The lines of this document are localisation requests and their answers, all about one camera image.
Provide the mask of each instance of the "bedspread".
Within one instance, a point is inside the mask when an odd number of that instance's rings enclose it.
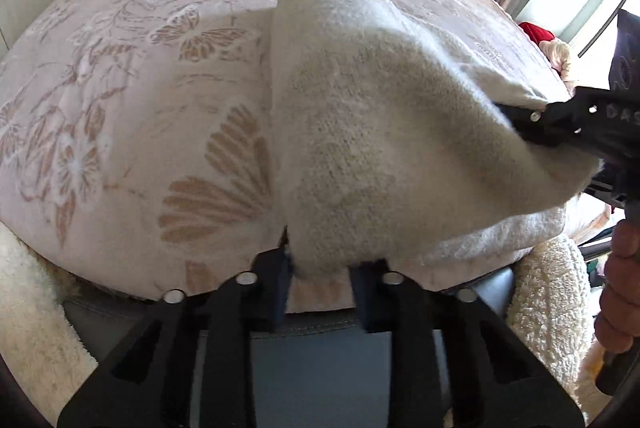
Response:
[[[0,64],[1,220],[66,270],[136,296],[195,294],[246,270],[284,227],[276,1],[56,0]],[[492,0],[391,1],[455,34],[488,75],[530,80],[536,104],[568,98]],[[508,264],[560,233],[564,209],[513,220],[491,230],[499,249],[480,233],[435,248],[418,279],[437,288]],[[339,283],[297,283],[292,296],[294,309],[350,300]]]

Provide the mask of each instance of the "metal pin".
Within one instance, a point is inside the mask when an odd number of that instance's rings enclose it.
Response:
[[[382,281],[387,285],[400,285],[404,281],[404,276],[394,271],[383,274]]]
[[[180,303],[186,294],[180,289],[171,289],[162,295],[162,300],[167,303]]]
[[[258,275],[249,271],[240,273],[238,276],[236,276],[236,282],[238,282],[240,285],[253,285],[257,281]]]
[[[460,289],[456,293],[456,298],[464,303],[472,303],[478,299],[478,293],[476,293],[476,291],[474,291],[473,289],[465,287],[464,289]]]

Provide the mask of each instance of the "leather seat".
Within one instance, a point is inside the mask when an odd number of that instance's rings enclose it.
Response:
[[[505,316],[514,274],[507,267],[463,286],[473,288]],[[91,287],[63,306],[84,346],[99,362],[142,318],[148,305]],[[206,335],[202,333],[203,347]],[[437,331],[435,339],[443,406],[448,409],[446,355]],[[356,325],[353,310],[287,315],[275,334],[252,337],[252,365],[259,428],[386,427],[390,334],[365,333]],[[195,383],[198,368],[196,363]],[[197,408],[197,386],[192,395],[192,408]],[[197,418],[195,411],[191,414]]]

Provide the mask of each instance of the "hand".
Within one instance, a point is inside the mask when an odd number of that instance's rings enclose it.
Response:
[[[607,285],[600,297],[602,312],[596,318],[596,337],[609,352],[621,354],[640,336],[640,227],[628,220],[616,226],[612,253],[604,268]]]

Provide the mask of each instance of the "black cable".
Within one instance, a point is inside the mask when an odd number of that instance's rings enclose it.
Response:
[[[591,49],[591,46],[593,46],[593,44],[597,42],[598,38],[600,38],[600,36],[602,36],[602,33],[604,33],[604,31],[607,30],[607,27],[609,27],[611,22],[613,22],[614,18],[618,16],[618,13],[620,12],[620,9],[622,9],[622,6],[626,4],[626,1],[627,0],[620,1],[618,6],[616,7],[615,11],[611,14],[611,16],[609,16],[609,18],[607,18],[607,21],[605,22],[605,24],[599,29],[599,31],[596,33],[596,35],[593,38],[591,38],[590,42],[587,43],[587,45],[584,47],[584,49],[582,49],[578,53],[578,58],[582,58],[587,53],[587,51],[589,49]]]

